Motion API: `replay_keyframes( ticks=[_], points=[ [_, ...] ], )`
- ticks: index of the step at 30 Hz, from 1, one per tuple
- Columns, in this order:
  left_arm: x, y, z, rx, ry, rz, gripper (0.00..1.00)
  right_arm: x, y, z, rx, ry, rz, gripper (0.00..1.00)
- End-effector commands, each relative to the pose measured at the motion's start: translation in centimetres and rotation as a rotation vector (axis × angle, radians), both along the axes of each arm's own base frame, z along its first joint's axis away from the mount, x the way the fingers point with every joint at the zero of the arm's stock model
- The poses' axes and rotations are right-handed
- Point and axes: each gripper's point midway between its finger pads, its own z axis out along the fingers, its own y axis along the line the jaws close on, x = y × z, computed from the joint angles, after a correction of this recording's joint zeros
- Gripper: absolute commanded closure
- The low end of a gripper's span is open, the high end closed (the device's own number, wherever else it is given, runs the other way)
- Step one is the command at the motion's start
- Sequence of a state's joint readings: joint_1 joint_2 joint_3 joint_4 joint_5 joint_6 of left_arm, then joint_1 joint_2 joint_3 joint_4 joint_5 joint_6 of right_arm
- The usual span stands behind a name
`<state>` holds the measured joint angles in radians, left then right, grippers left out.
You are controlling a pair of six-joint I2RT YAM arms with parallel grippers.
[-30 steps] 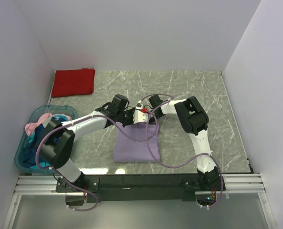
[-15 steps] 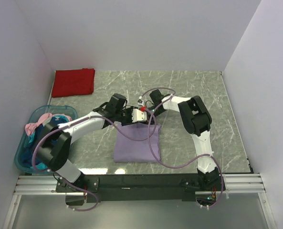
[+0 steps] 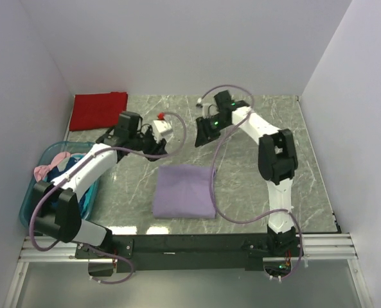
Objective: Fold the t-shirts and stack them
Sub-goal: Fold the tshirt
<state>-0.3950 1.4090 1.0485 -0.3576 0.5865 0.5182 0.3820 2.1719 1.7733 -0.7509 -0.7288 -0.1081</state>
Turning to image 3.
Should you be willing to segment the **lavender t shirt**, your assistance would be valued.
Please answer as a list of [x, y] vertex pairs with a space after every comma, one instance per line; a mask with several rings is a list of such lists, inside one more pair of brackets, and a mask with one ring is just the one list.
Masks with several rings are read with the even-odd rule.
[[213, 219], [216, 210], [210, 189], [215, 177], [209, 167], [166, 165], [157, 172], [152, 214], [158, 219]]

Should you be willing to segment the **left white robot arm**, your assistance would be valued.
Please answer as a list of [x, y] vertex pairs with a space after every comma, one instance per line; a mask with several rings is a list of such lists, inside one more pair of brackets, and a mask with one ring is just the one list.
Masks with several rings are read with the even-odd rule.
[[97, 138], [74, 166], [49, 182], [41, 180], [34, 185], [30, 236], [39, 232], [57, 242], [90, 246], [99, 258], [114, 251], [112, 231], [83, 219], [79, 203], [92, 184], [129, 153], [138, 153], [149, 161], [167, 155], [163, 136], [172, 127], [164, 114], [160, 113], [151, 124], [144, 125], [142, 120], [135, 112], [122, 112], [118, 123]]

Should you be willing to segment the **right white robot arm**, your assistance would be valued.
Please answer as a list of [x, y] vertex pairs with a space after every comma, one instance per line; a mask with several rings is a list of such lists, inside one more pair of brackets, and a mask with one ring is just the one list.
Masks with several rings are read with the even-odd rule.
[[271, 125], [253, 110], [252, 104], [234, 100], [227, 90], [214, 96], [214, 115], [203, 100], [197, 101], [204, 110], [196, 119], [195, 147], [215, 140], [224, 142], [238, 128], [257, 144], [258, 171], [269, 195], [266, 249], [272, 255], [283, 255], [297, 243], [299, 230], [292, 217], [292, 183], [298, 168], [293, 133]]

